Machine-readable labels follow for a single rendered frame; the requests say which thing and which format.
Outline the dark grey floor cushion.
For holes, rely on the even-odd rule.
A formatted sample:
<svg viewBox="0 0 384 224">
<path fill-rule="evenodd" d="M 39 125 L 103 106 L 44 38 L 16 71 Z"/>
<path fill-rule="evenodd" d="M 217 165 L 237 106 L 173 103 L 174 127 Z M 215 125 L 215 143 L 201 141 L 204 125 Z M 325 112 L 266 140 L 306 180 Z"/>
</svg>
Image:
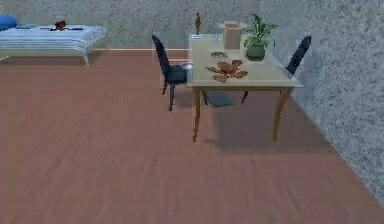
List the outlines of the dark grey floor cushion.
<svg viewBox="0 0 384 224">
<path fill-rule="evenodd" d="M 224 92 L 208 92 L 207 93 L 208 101 L 213 107 L 223 107 L 230 106 L 232 104 L 231 99 Z"/>
</svg>

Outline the dark blue dining chair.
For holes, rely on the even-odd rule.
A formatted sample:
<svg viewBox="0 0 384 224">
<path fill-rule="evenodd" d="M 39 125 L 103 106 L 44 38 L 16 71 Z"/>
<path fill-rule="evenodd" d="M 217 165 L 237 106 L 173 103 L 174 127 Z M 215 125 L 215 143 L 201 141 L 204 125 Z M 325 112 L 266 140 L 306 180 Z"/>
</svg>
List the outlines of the dark blue dining chair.
<svg viewBox="0 0 384 224">
<path fill-rule="evenodd" d="M 170 87 L 169 110 L 172 110 L 175 86 L 187 83 L 187 71 L 180 65 L 170 65 L 163 43 L 156 35 L 152 35 L 152 40 L 155 45 L 160 68 L 164 77 L 162 94 L 165 94 L 167 87 Z"/>
<path fill-rule="evenodd" d="M 305 36 L 299 46 L 297 47 L 296 51 L 294 52 L 293 56 L 291 57 L 289 63 L 284 66 L 281 62 L 279 62 L 272 53 L 269 51 L 265 51 L 265 59 L 269 64 L 272 64 L 274 67 L 281 70 L 285 76 L 288 78 L 293 78 L 295 75 L 295 72 L 297 71 L 297 68 L 299 67 L 300 63 L 302 62 L 305 54 L 307 53 L 310 45 L 312 42 L 311 36 Z"/>
</svg>

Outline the light wooden dining table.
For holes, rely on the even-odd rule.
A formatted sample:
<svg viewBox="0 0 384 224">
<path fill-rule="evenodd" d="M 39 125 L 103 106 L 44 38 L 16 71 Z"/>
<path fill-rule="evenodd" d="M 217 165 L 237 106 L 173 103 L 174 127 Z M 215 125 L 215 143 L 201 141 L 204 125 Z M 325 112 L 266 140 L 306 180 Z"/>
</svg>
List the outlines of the light wooden dining table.
<svg viewBox="0 0 384 224">
<path fill-rule="evenodd" d="M 216 81 L 214 73 L 207 70 L 214 66 L 219 59 L 211 56 L 212 52 L 225 52 L 228 63 L 242 60 L 241 68 L 248 72 L 244 78 L 229 78 L 225 83 Z M 188 74 L 188 85 L 193 89 L 195 118 L 193 141 L 197 140 L 200 123 L 200 95 L 202 91 L 276 91 L 281 93 L 273 120 L 273 141 L 278 139 L 281 114 L 290 93 L 302 84 L 295 78 L 288 77 L 288 71 L 267 52 L 262 61 L 249 61 L 245 57 L 245 48 L 226 50 L 223 47 L 223 37 L 215 39 L 213 34 L 204 34 L 202 39 L 189 37 L 188 58 L 193 62 L 193 69 Z"/>
</svg>

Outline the open cardboard box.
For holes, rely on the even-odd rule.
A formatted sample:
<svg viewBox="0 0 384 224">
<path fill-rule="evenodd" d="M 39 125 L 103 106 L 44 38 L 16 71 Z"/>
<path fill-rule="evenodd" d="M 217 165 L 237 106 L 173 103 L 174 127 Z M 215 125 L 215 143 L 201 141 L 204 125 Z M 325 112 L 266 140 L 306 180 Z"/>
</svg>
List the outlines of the open cardboard box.
<svg viewBox="0 0 384 224">
<path fill-rule="evenodd" d="M 218 27 L 223 30 L 223 45 L 225 49 L 239 49 L 241 32 L 248 25 L 237 21 L 224 21 Z"/>
</svg>

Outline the brown figurine statue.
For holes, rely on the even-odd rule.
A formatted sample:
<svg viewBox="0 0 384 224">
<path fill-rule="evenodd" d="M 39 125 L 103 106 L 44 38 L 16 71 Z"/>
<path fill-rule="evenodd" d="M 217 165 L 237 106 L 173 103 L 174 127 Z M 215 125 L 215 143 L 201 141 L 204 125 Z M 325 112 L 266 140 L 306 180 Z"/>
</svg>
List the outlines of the brown figurine statue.
<svg viewBox="0 0 384 224">
<path fill-rule="evenodd" d="M 196 19 L 194 24 L 195 24 L 196 32 L 192 35 L 192 39 L 201 39 L 203 38 L 203 36 L 200 34 L 200 27 L 201 27 L 200 12 L 196 12 L 195 15 L 196 15 Z"/>
</svg>

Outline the green potted house plant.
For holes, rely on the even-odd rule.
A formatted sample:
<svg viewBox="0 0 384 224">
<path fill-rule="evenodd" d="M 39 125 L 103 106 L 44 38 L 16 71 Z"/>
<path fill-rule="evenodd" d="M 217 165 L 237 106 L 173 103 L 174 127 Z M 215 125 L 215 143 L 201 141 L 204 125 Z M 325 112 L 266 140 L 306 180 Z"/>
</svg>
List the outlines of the green potted house plant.
<svg viewBox="0 0 384 224">
<path fill-rule="evenodd" d="M 265 23 L 261 16 L 253 14 L 254 26 L 250 30 L 251 35 L 244 40 L 245 57 L 250 61 L 262 61 L 265 58 L 269 41 L 268 37 L 278 25 Z"/>
</svg>

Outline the red and black object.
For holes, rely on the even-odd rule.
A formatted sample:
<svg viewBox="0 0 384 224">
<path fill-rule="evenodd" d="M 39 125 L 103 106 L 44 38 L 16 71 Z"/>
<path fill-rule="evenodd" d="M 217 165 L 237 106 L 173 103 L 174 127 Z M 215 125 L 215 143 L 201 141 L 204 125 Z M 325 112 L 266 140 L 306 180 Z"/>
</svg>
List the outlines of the red and black object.
<svg viewBox="0 0 384 224">
<path fill-rule="evenodd" d="M 68 28 L 65 21 L 59 21 L 55 23 L 54 28 L 49 28 L 49 31 L 81 31 L 81 28 Z"/>
</svg>

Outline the blue striped bed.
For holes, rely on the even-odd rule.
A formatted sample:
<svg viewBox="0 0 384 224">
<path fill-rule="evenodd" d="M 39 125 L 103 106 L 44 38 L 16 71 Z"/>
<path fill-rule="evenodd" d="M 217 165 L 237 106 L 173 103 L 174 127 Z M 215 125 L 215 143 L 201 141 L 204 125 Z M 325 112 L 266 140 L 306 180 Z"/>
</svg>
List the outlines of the blue striped bed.
<svg viewBox="0 0 384 224">
<path fill-rule="evenodd" d="M 69 25 L 63 31 L 48 26 L 11 28 L 0 32 L 0 56 L 82 57 L 90 67 L 88 54 L 107 34 L 103 26 Z"/>
</svg>

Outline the blue pillow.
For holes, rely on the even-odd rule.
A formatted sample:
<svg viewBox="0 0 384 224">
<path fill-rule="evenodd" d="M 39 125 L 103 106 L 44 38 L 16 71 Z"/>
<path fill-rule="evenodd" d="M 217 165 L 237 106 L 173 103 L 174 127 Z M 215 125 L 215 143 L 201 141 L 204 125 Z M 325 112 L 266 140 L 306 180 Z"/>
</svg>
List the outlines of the blue pillow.
<svg viewBox="0 0 384 224">
<path fill-rule="evenodd" d="M 11 15 L 0 15 L 0 32 L 17 26 L 16 18 Z"/>
</svg>

